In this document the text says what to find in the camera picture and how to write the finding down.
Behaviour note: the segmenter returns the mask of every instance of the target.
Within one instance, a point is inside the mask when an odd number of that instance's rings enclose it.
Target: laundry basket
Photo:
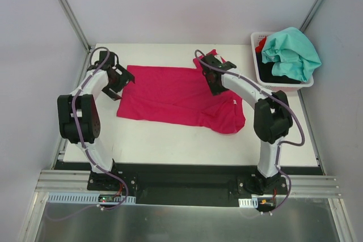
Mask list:
[[[257,82],[264,86],[267,89],[270,89],[274,92],[278,90],[282,90],[284,92],[293,92],[301,89],[302,87],[310,87],[314,84],[313,76],[307,82],[302,82],[300,84],[287,84],[287,83],[272,83],[272,82],[263,82],[260,78],[259,69],[257,65],[257,57],[255,48],[259,45],[261,40],[274,32],[254,32],[251,34],[251,45],[252,45],[252,55],[254,56],[254,63],[255,63],[255,72],[257,77]]]

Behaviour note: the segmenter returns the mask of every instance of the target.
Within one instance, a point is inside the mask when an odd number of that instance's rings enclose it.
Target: gray wall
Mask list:
[[[57,0],[0,0],[0,241],[17,241],[85,51]]]
[[[300,27],[315,0],[68,0],[96,43],[250,44]]]
[[[306,32],[322,59],[303,99],[326,172],[337,175],[363,241],[363,5],[326,0]]]

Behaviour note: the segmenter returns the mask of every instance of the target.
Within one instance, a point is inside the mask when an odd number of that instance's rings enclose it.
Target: pink cloth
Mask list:
[[[240,131],[246,121],[242,99],[232,91],[213,96],[198,60],[193,61],[196,69],[129,65],[136,81],[124,88],[117,116],[204,126],[222,134]]]

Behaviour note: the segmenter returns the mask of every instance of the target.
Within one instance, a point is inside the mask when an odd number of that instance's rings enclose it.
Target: turquoise cloth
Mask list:
[[[274,62],[272,75],[307,82],[322,65],[309,39],[297,28],[287,28],[267,37],[262,62]]]

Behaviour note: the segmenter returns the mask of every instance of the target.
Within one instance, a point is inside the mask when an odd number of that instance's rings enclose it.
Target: white table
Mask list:
[[[195,49],[204,53],[216,49],[227,61],[237,65],[246,76],[254,76],[250,45],[188,45],[188,44],[98,44],[106,46],[120,57],[120,63],[144,66],[175,66],[195,68]],[[98,60],[98,54],[92,61]],[[306,136],[303,147],[283,145],[281,165],[317,166],[315,153],[307,131],[306,120],[297,92],[288,93],[291,109],[299,118]],[[174,125],[161,122],[136,121],[116,117],[119,101],[104,93],[96,101],[101,120],[100,137],[116,163],[162,163],[206,165],[256,165],[260,140],[253,129],[254,112],[243,102],[246,124],[234,135],[218,134],[208,128]],[[300,142],[296,124],[287,140]],[[65,162],[87,162],[75,145],[66,146]]]

